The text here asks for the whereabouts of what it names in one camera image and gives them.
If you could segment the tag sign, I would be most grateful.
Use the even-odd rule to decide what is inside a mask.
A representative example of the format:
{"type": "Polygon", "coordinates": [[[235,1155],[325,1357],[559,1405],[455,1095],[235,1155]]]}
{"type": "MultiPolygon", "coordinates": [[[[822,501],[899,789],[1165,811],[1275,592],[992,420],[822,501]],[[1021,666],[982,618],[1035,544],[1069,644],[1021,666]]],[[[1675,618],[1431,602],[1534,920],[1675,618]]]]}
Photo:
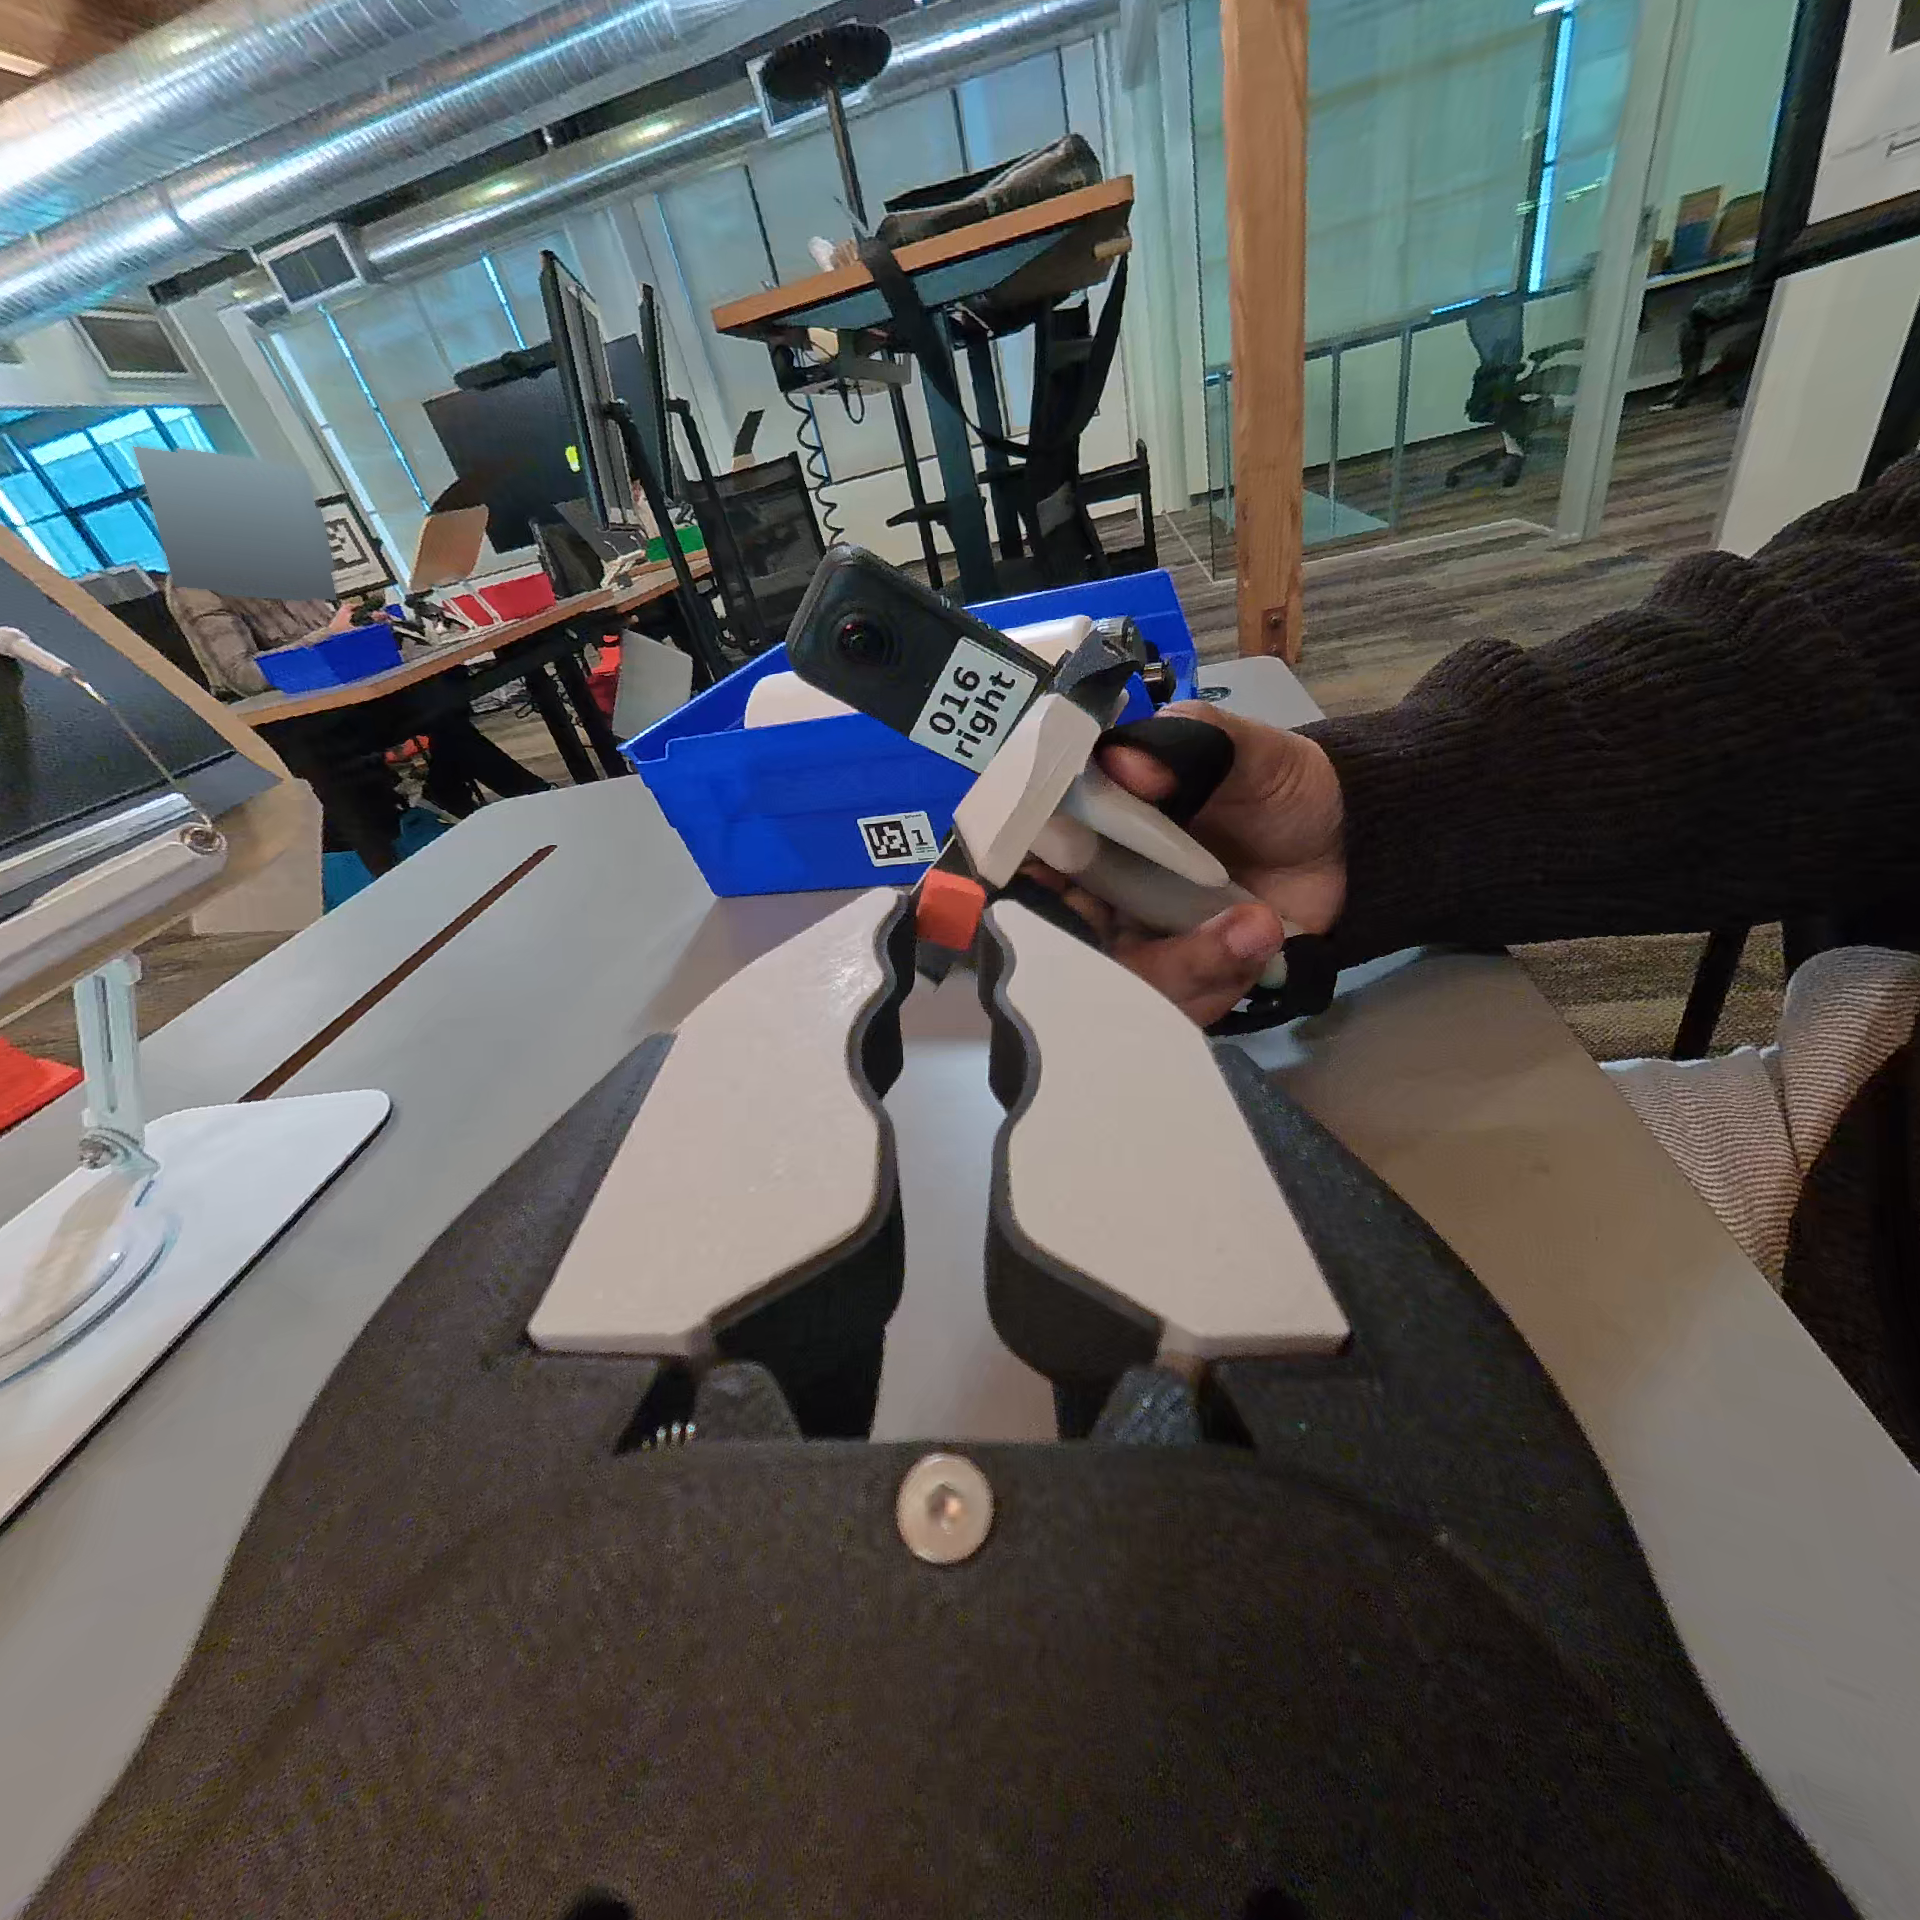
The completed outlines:
{"type": "Polygon", "coordinates": [[[395,565],[371,519],[349,492],[316,497],[332,571],[332,596],[357,602],[398,584],[395,565]]]}

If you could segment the person's right hand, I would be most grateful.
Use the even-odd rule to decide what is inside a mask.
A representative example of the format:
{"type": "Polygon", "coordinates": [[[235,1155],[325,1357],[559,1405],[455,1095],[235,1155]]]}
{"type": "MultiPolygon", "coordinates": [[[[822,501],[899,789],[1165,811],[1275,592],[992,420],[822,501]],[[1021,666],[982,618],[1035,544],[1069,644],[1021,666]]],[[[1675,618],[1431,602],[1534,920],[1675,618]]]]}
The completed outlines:
{"type": "Polygon", "coordinates": [[[1189,833],[1252,900],[1189,933],[1152,933],[1042,859],[1026,871],[1058,892],[1099,948],[1189,1020],[1213,1027],[1232,1014],[1289,933],[1332,938],[1346,898],[1344,809],[1339,775],[1315,740],[1218,706],[1176,702],[1152,722],[1109,731],[1099,763],[1144,804],[1183,814],[1189,833]],[[1231,743],[1231,766],[1202,804],[1191,798],[1169,728],[1213,728],[1231,743]]]}

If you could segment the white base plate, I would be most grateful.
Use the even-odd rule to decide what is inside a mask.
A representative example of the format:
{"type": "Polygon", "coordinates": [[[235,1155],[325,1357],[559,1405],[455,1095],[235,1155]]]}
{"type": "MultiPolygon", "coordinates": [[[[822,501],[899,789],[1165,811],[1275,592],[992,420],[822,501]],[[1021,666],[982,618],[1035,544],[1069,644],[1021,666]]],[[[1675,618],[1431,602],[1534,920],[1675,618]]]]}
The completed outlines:
{"type": "Polygon", "coordinates": [[[393,1114],[377,1089],[91,1129],[2,1224],[2,1524],[61,1473],[393,1114]]]}

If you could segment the small blue bin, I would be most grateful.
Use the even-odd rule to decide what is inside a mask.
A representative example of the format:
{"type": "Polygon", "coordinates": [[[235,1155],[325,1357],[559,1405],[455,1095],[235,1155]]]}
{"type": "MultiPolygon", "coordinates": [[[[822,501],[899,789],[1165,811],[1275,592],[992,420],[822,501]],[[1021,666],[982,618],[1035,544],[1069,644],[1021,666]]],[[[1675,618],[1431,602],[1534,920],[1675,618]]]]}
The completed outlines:
{"type": "Polygon", "coordinates": [[[302,697],[360,685],[402,666],[402,644],[393,622],[375,619],[276,647],[258,653],[254,663],[276,693],[302,697]]]}

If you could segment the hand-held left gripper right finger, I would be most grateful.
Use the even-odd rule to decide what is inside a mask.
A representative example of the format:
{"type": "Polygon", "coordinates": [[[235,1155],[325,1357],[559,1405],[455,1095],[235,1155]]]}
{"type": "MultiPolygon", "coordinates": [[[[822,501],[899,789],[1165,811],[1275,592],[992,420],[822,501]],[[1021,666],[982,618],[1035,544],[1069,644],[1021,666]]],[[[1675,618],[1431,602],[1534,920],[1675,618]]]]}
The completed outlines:
{"type": "Polygon", "coordinates": [[[999,1341],[1087,1437],[1130,1370],[1323,1361],[1350,1313],[1252,1116],[1262,1071],[1026,903],[986,910],[995,1138],[984,1282],[999,1341]]]}

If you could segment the black standing desk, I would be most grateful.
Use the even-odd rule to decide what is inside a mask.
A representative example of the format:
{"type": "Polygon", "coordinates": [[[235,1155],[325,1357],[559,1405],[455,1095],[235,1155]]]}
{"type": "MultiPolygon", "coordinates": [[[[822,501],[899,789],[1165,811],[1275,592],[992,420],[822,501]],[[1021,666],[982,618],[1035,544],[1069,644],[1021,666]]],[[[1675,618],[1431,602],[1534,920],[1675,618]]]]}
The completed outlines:
{"type": "Polygon", "coordinates": [[[899,464],[852,475],[852,539],[992,602],[1158,562],[1144,440],[1114,455],[1135,180],[999,211],[711,308],[781,397],[864,394],[899,464]]]}

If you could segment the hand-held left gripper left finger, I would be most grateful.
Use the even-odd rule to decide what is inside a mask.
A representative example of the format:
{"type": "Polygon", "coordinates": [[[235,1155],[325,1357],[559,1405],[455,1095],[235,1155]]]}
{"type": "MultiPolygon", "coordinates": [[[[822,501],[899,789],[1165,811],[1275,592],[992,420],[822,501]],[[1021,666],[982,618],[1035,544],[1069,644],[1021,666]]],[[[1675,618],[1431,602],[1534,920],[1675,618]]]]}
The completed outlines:
{"type": "Polygon", "coordinates": [[[903,1298],[910,900],[875,888],[718,984],[651,1068],[528,1324],[546,1357],[766,1370],[807,1437],[866,1437],[903,1298]]]}

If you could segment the white stand with black board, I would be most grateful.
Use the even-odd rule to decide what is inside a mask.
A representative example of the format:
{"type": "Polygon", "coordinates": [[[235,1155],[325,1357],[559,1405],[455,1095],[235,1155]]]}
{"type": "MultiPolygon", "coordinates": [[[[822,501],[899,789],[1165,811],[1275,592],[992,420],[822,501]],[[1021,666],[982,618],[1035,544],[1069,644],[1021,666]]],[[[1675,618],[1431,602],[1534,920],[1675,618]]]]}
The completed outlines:
{"type": "Polygon", "coordinates": [[[2,534],[2,626],[65,662],[2,662],[2,853],[26,859],[184,793],[228,840],[200,933],[294,933],[323,918],[323,804],[244,719],[117,613],[2,534]]]}

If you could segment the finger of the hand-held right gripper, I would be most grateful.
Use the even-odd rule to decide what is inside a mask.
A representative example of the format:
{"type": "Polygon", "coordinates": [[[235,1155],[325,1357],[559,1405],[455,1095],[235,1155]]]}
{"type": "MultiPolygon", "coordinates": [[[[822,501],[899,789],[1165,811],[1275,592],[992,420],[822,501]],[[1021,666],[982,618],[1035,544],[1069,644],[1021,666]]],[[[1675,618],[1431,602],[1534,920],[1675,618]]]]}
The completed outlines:
{"type": "MultiPolygon", "coordinates": [[[[996,900],[1031,865],[1044,828],[1061,811],[1069,787],[1091,769],[1102,731],[1105,724],[1069,697],[1035,701],[955,807],[953,831],[931,868],[977,876],[990,903],[996,900]]],[[[931,985],[970,959],[974,949],[938,955],[917,938],[917,972],[931,985]]]]}

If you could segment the black metal leg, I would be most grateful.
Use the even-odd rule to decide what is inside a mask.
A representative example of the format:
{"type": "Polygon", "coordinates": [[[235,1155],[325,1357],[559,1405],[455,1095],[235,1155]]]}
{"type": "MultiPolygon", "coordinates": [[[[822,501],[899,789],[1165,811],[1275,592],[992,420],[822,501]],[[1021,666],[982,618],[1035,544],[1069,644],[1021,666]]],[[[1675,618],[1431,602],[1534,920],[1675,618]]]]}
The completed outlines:
{"type": "Polygon", "coordinates": [[[1751,924],[1738,924],[1717,927],[1707,933],[1694,967],[1689,997],[1672,1037],[1672,1062],[1688,1063],[1706,1062],[1710,1057],[1725,1012],[1725,1001],[1742,972],[1751,932],[1751,924]]]}

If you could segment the blue bin with tag label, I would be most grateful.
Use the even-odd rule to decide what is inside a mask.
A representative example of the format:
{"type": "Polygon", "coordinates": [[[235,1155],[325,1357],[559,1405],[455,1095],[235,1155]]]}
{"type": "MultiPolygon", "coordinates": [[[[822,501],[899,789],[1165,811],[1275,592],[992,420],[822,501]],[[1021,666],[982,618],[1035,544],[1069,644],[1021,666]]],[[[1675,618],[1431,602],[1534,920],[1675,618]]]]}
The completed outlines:
{"type": "MultiPolygon", "coordinates": [[[[1200,678],[1162,571],[984,610],[953,605],[1003,632],[1065,614],[1123,618],[1176,663],[1173,701],[1189,697],[1200,678]]],[[[721,898],[917,881],[974,779],[864,714],[744,728],[755,683],[789,669],[785,640],[642,731],[626,745],[628,761],[721,898]]]]}

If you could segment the silver stand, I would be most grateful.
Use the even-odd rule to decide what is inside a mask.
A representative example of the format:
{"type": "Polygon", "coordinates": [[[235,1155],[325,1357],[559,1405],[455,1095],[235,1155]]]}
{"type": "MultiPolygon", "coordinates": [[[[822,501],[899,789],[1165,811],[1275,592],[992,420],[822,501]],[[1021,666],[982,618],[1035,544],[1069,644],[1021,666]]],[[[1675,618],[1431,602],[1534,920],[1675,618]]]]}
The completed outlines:
{"type": "Polygon", "coordinates": [[[141,967],[110,933],[176,903],[227,866],[227,839],[184,793],[166,793],[13,850],[2,865],[2,985],[70,981],[84,1071],[78,1172],[2,1229],[2,1381],[75,1347],[157,1268],[176,1226],[153,1202],[139,1063],[141,967]]]}

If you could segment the silver ventilation duct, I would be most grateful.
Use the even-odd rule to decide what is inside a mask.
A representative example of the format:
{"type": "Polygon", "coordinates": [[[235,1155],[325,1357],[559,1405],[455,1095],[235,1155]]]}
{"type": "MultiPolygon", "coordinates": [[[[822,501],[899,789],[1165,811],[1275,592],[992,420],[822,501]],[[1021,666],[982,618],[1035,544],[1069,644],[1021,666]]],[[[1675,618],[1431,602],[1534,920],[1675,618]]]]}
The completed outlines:
{"type": "Polygon", "coordinates": [[[673,72],[785,24],[795,6],[242,3],[196,6],[6,104],[6,203],[93,205],[285,128],[357,89],[554,59],[536,102],[602,76],[673,72]]]}
{"type": "Polygon", "coordinates": [[[124,186],[93,205],[6,203],[6,337],[69,322],[122,296],[198,294],[341,228],[375,283],[421,277],[484,242],[577,211],[607,186],[687,174],[761,132],[759,65],[807,28],[875,21],[894,56],[859,107],[909,102],[1005,56],[1069,45],[1141,6],[795,6],[734,49],[670,72],[602,76],[536,102],[536,81],[462,76],[453,63],[124,186]]]}

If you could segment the black monitor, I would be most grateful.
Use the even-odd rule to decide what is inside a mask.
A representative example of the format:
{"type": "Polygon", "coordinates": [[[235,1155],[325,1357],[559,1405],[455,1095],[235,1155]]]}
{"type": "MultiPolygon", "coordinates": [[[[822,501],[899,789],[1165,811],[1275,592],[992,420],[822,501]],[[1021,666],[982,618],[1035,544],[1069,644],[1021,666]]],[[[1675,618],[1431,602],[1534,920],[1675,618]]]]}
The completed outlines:
{"type": "Polygon", "coordinates": [[[450,388],[425,399],[423,414],[455,471],[437,512],[484,505],[497,554],[533,551],[542,525],[560,521],[568,501],[589,497],[554,364],[488,388],[450,388]]]}

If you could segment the black mesh chair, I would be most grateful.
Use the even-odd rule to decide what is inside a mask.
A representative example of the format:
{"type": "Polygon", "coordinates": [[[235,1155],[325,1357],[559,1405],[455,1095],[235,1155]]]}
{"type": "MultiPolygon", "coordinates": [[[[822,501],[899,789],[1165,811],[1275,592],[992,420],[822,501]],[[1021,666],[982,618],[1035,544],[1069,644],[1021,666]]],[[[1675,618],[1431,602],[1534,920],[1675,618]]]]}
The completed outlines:
{"type": "Polygon", "coordinates": [[[731,644],[779,647],[825,554],[799,455],[695,477],[690,504],[731,644]]]}

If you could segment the red box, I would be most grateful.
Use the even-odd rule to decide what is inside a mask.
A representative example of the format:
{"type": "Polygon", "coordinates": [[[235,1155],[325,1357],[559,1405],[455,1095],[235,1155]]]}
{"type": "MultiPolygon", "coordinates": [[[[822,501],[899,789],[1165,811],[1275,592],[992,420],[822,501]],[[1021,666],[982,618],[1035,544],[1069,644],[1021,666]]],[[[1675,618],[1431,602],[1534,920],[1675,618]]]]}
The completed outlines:
{"type": "Polygon", "coordinates": [[[0,1057],[2,1134],[84,1085],[78,1067],[37,1057],[8,1037],[0,1042],[0,1057]]]}

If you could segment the person's striped clothing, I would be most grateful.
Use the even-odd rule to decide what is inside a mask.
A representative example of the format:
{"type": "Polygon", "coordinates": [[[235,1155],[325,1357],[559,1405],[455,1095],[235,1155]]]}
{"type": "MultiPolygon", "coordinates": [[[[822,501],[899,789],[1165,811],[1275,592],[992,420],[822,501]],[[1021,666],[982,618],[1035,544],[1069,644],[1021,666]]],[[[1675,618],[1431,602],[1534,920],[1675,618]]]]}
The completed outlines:
{"type": "Polygon", "coordinates": [[[1837,1127],[1837,1001],[1821,964],[1794,977],[1780,1029],[1710,1062],[1615,1062],[1605,1071],[1774,1291],[1815,1156],[1837,1127]]]}

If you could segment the person's right forearm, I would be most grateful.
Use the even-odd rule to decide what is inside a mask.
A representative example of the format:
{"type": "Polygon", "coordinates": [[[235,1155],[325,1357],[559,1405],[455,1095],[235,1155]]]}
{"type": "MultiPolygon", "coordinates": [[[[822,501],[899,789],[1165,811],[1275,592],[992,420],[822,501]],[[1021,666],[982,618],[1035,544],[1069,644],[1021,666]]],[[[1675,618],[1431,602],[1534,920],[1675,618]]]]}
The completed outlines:
{"type": "Polygon", "coordinates": [[[1344,804],[1332,949],[1916,916],[1917,461],[1541,647],[1477,637],[1309,731],[1344,804]]]}

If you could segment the white bottle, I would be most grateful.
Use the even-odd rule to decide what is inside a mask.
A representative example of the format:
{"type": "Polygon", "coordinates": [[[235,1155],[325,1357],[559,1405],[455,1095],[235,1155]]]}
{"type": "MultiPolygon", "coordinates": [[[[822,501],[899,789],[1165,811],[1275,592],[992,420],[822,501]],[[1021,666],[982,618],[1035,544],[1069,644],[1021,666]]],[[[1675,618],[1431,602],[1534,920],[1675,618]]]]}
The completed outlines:
{"type": "MultiPolygon", "coordinates": [[[[1156,710],[1173,701],[1178,693],[1178,669],[1173,662],[1169,662],[1156,644],[1150,644],[1131,619],[1123,618],[1109,618],[1096,619],[1092,614],[1065,614],[1044,622],[1027,622],[1021,628],[1010,628],[1008,637],[1012,637],[1017,647],[1027,648],[1038,658],[1047,658],[1049,666],[1058,666],[1065,658],[1069,658],[1073,647],[1086,640],[1087,635],[1101,637],[1123,637],[1136,657],[1140,663],[1140,685],[1141,693],[1130,693],[1126,706],[1122,710],[1123,719],[1141,719],[1147,710],[1156,710]]],[[[773,728],[773,726],[789,726],[803,722],[825,722],[825,719],[844,719],[853,715],[856,709],[850,706],[842,697],[833,697],[825,689],[818,689],[799,679],[799,674],[779,671],[770,678],[764,678],[750,689],[750,701],[743,715],[744,728],[773,728]]]]}

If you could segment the wooden post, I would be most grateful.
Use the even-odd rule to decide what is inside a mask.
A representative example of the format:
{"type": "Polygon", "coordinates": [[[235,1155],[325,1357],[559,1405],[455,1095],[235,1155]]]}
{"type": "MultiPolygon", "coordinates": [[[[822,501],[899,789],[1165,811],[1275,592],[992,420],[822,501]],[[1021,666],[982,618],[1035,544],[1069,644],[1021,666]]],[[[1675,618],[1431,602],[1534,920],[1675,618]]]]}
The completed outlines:
{"type": "Polygon", "coordinates": [[[1232,339],[1235,632],[1305,640],[1309,3],[1224,3],[1222,157],[1232,339]]]}

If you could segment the black bag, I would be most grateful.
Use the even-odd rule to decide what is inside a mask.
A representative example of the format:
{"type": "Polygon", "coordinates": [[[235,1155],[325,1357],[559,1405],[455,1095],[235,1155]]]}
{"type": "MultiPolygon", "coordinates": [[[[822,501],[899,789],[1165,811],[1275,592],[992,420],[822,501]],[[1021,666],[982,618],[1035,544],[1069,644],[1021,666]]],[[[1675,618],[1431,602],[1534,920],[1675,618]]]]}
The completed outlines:
{"type": "Polygon", "coordinates": [[[1102,176],[1092,146],[1067,132],[1021,157],[901,193],[885,203],[877,242],[901,251],[953,228],[1099,186],[1102,176]]]}

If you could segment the cardboard box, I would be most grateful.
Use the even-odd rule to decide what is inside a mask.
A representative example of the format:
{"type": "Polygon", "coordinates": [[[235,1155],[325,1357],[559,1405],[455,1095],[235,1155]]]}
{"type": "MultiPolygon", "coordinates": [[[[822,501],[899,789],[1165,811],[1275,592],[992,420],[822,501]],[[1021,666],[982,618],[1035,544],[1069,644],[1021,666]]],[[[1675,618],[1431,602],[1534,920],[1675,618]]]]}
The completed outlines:
{"type": "Polygon", "coordinates": [[[488,504],[423,516],[407,571],[407,596],[412,599],[469,582],[484,558],[488,519],[488,504]]]}

